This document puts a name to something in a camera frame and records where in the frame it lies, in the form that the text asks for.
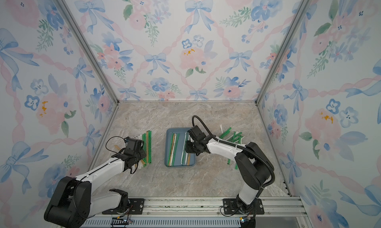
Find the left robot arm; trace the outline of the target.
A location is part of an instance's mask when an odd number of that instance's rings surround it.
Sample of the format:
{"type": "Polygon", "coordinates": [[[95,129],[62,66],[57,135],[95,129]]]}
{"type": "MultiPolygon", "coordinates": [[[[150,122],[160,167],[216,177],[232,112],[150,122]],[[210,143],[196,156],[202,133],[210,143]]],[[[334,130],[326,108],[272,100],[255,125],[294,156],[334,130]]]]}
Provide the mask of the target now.
{"type": "Polygon", "coordinates": [[[44,220],[64,228],[79,228],[86,220],[111,210],[119,216],[134,207],[128,192],[110,189],[94,196],[94,191],[112,177],[127,170],[135,173],[139,162],[146,157],[144,141],[124,138],[125,147],[102,165],[77,177],[62,178],[44,213],[44,220]]]}

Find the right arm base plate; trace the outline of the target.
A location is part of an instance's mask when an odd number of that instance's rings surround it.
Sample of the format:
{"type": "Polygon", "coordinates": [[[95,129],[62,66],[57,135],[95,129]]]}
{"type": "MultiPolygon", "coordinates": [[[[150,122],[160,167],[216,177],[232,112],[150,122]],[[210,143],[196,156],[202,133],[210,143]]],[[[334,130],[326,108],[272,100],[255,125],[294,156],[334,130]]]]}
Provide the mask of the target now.
{"type": "Polygon", "coordinates": [[[222,212],[226,216],[233,215],[264,215],[264,206],[262,201],[258,198],[255,199],[250,205],[247,205],[238,198],[224,198],[222,199],[222,212]]]}

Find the blue plastic storage tray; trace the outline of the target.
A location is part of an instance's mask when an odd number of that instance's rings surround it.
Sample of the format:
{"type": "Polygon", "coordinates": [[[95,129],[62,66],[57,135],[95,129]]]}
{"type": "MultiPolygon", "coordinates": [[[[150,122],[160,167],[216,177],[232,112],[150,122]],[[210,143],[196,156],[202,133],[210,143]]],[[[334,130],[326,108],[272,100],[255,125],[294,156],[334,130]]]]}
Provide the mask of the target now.
{"type": "Polygon", "coordinates": [[[166,155],[166,152],[167,152],[167,146],[165,146],[165,161],[164,161],[164,164],[166,167],[191,167],[191,166],[194,166],[195,163],[196,163],[196,159],[195,159],[195,154],[191,154],[191,162],[190,162],[190,165],[187,166],[187,165],[181,165],[181,159],[182,159],[182,151],[183,151],[183,145],[184,145],[184,139],[185,139],[185,133],[188,132],[188,130],[190,130],[190,128],[170,128],[167,130],[166,132],[166,145],[167,145],[167,138],[168,138],[168,134],[169,133],[179,133],[180,136],[179,136],[179,142],[178,142],[178,148],[177,148],[177,153],[176,153],[176,159],[175,159],[175,164],[173,166],[166,166],[166,161],[167,161],[167,155],[166,155]]]}

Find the brown paper straw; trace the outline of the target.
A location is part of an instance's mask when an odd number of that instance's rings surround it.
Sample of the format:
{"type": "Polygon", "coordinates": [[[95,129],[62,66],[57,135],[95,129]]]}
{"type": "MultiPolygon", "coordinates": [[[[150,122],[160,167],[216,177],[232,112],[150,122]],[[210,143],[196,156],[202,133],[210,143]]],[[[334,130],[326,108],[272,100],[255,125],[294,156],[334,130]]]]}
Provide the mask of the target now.
{"type": "Polygon", "coordinates": [[[175,142],[175,139],[176,139],[176,137],[175,137],[175,135],[174,135],[174,133],[173,133],[173,142],[172,142],[171,160],[170,160],[171,165],[170,165],[170,166],[172,166],[172,161],[173,161],[173,150],[174,150],[174,142],[175,142]]]}
{"type": "Polygon", "coordinates": [[[190,165],[190,158],[191,158],[191,154],[187,154],[187,163],[186,163],[187,166],[190,165]]]}

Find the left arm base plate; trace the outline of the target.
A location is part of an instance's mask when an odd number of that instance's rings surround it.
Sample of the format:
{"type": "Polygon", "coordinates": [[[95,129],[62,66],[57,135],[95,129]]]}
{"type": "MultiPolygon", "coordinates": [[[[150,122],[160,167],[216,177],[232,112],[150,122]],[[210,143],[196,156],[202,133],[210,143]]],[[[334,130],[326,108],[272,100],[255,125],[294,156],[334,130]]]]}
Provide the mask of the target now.
{"type": "Polygon", "coordinates": [[[145,199],[129,198],[121,201],[117,208],[102,212],[102,215],[141,215],[143,213],[145,199]]]}

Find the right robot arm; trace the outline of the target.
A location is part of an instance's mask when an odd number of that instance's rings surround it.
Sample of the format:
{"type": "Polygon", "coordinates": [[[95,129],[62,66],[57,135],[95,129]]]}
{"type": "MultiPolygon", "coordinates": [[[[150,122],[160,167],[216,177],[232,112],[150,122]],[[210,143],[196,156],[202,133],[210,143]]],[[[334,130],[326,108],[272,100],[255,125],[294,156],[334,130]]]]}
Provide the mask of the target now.
{"type": "Polygon", "coordinates": [[[234,160],[244,181],[237,195],[237,207],[241,213],[247,214],[255,209],[263,190],[275,182],[272,163],[259,146],[251,142],[247,145],[235,144],[214,136],[191,136],[185,143],[185,151],[189,154],[217,154],[234,160]]]}

